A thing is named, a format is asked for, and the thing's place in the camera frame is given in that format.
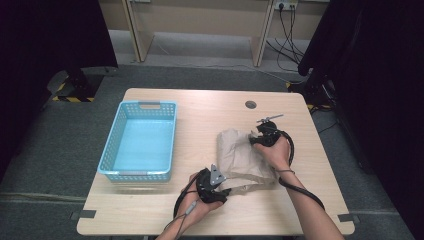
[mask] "gray carpet floor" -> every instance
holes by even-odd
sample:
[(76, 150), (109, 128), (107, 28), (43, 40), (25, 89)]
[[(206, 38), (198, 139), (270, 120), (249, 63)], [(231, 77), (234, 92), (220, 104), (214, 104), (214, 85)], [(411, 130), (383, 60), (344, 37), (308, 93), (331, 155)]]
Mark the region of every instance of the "gray carpet floor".
[[(113, 117), (129, 88), (287, 91), (282, 79), (303, 81), (295, 74), (184, 67), (91, 69), (105, 78), (92, 103), (49, 101), (33, 121), (0, 185), (0, 239), (110, 239), (85, 237), (76, 231), (109, 133)], [(64, 73), (49, 88), (55, 92)], [(317, 131), (333, 125), (333, 112), (315, 112)], [(413, 239), (375, 175), (358, 166), (343, 130), (336, 124), (320, 133), (336, 179), (352, 215), (355, 233), (347, 239)], [(112, 239), (142, 239), (114, 236)]]

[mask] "wrist strap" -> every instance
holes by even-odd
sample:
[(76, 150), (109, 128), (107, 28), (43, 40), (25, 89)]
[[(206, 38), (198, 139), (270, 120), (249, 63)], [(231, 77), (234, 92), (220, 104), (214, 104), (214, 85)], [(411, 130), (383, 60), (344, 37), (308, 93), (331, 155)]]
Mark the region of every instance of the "wrist strap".
[(283, 181), (283, 179), (281, 179), (281, 178), (279, 178), (279, 179), (278, 179), (278, 183), (280, 183), (283, 187), (286, 187), (286, 188), (289, 188), (289, 189), (291, 189), (291, 190), (293, 190), (293, 191), (296, 191), (296, 192), (299, 192), (299, 193), (305, 194), (306, 196), (308, 196), (308, 197), (312, 198), (312, 199), (313, 199), (315, 202), (317, 202), (317, 203), (318, 203), (318, 205), (320, 205), (320, 206), (322, 207), (322, 209), (324, 209), (324, 211), (325, 211), (324, 204), (321, 202), (321, 200), (320, 200), (317, 196), (315, 196), (313, 193), (309, 192), (308, 190), (306, 190), (306, 189), (304, 189), (304, 188), (300, 188), (300, 187), (294, 186), (294, 185), (291, 185), (291, 184), (289, 184), (289, 183), (286, 183), (286, 182), (284, 182), (284, 181)]
[(275, 169), (276, 172), (292, 172), (293, 174), (296, 174), (293, 170), (291, 169), (285, 169), (285, 170), (277, 170)]

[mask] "blue plastic basket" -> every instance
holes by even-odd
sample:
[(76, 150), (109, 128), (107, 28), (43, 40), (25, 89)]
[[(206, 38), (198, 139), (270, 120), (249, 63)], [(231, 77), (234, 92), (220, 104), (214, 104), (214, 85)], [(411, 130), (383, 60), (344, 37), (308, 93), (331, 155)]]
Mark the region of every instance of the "blue plastic basket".
[(167, 182), (171, 177), (177, 104), (119, 104), (97, 171), (111, 182)]

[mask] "wooden table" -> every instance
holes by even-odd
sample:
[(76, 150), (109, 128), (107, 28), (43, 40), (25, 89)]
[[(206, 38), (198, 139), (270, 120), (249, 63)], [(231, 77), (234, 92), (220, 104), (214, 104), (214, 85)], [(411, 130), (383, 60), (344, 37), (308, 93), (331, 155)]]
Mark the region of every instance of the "wooden table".
[[(78, 222), (83, 235), (158, 235), (172, 220), (175, 201), (189, 176), (217, 162), (217, 135), (235, 128), (256, 130), (258, 119), (284, 114), (273, 121), (295, 143), (292, 169), (305, 187), (324, 203), (343, 234), (353, 222), (348, 214), (304, 99), (299, 94), (205, 90), (129, 89), (124, 100), (175, 100), (178, 104), (172, 177), (168, 184), (136, 188), (118, 186), (97, 173)], [(254, 101), (255, 109), (245, 106)], [(275, 184), (268, 190), (233, 195), (185, 235), (301, 235), (287, 191)]]

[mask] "person's left hand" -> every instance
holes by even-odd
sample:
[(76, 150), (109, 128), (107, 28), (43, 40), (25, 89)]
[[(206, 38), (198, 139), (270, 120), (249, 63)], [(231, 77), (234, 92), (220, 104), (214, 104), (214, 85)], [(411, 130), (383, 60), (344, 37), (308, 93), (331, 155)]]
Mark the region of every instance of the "person's left hand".
[[(197, 174), (192, 174), (190, 176), (189, 183), (196, 175)], [(196, 206), (189, 214), (186, 215), (187, 209), (195, 201), (197, 201)], [(202, 200), (200, 200), (199, 194), (197, 193), (196, 189), (196, 181), (193, 181), (193, 183), (187, 189), (187, 194), (180, 203), (180, 207), (178, 208), (175, 219), (172, 220), (172, 222), (165, 228), (162, 234), (156, 238), (156, 240), (177, 239), (190, 226), (200, 222), (206, 215), (208, 215), (210, 211), (221, 207), (223, 204), (224, 203), (222, 202), (213, 202), (206, 204)]]
[[(192, 174), (190, 176), (189, 183), (196, 176), (196, 174), (197, 173)], [(197, 201), (197, 204), (194, 207), (193, 211), (191, 211), (190, 214), (185, 217), (183, 224), (183, 228), (186, 227), (185, 229), (200, 222), (210, 211), (213, 211), (224, 205), (224, 203), (220, 201), (213, 203), (204, 203), (200, 199), (199, 194), (197, 193), (196, 181), (194, 181), (187, 190), (187, 194), (185, 195), (183, 201), (180, 204), (180, 207), (178, 208), (176, 217), (185, 214), (186, 210), (194, 201)]]

